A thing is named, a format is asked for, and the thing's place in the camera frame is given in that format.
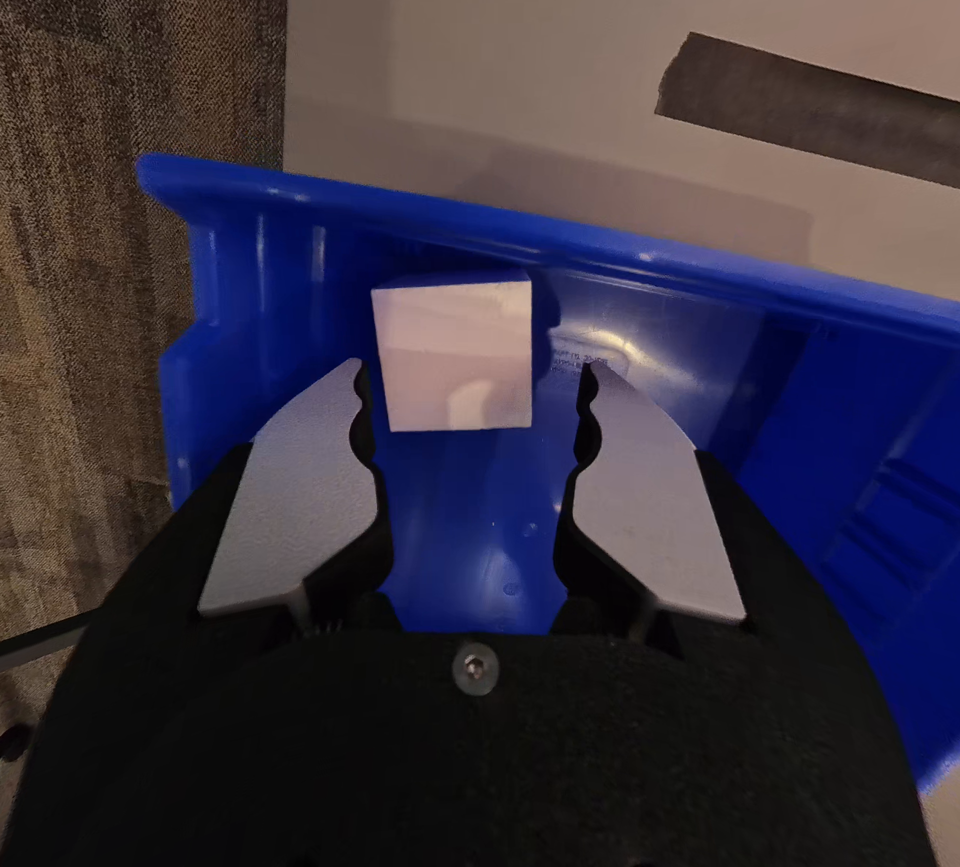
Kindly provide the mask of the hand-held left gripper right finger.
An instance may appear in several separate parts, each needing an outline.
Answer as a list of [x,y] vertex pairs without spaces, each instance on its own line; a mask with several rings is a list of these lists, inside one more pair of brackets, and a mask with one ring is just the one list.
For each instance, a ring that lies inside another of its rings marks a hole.
[[553,549],[567,598],[553,633],[643,642],[675,614],[742,625],[747,611],[684,431],[599,360],[582,366],[576,410]]

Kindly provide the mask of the blue plastic bin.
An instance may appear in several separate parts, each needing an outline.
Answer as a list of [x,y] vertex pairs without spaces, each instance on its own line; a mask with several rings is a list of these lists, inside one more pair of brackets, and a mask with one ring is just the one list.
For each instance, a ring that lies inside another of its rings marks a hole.
[[[179,508],[234,446],[357,357],[394,564],[418,632],[546,633],[582,366],[601,359],[712,453],[825,587],[918,787],[958,763],[958,303],[496,206],[162,153],[196,321],[162,355]],[[532,283],[533,424],[392,434],[371,292],[413,275]]]

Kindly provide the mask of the white foam cube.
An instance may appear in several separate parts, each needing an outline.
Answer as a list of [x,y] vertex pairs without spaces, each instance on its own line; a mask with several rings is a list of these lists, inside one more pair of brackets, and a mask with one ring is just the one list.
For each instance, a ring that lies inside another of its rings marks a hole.
[[411,274],[374,287],[370,299],[391,432],[532,426],[528,273]]

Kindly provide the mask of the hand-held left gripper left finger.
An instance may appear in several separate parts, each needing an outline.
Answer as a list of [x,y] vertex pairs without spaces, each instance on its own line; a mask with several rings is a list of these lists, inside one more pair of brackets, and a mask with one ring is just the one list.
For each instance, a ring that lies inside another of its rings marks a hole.
[[372,405],[367,364],[349,358],[260,428],[198,598],[202,617],[283,607],[302,631],[337,628],[379,591],[394,548]]

